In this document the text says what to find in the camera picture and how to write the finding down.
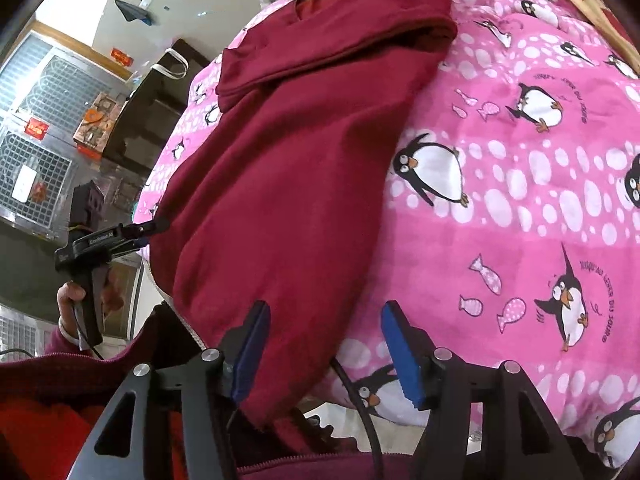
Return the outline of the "person's left hand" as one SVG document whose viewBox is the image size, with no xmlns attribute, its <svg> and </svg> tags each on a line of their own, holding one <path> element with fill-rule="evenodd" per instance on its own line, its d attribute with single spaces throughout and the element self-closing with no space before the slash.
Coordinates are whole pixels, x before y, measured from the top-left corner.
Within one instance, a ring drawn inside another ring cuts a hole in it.
<svg viewBox="0 0 640 480">
<path fill-rule="evenodd" d="M 62 285 L 56 294 L 58 313 L 60 314 L 58 326 L 60 326 L 61 333 L 67 339 L 78 338 L 74 307 L 75 304 L 84 299 L 85 294 L 84 289 L 73 281 L 68 281 Z M 107 279 L 101 292 L 101 304 L 105 316 L 120 310 L 124 305 L 117 281 L 117 273 L 114 269 L 111 269 L 107 274 Z"/>
</svg>

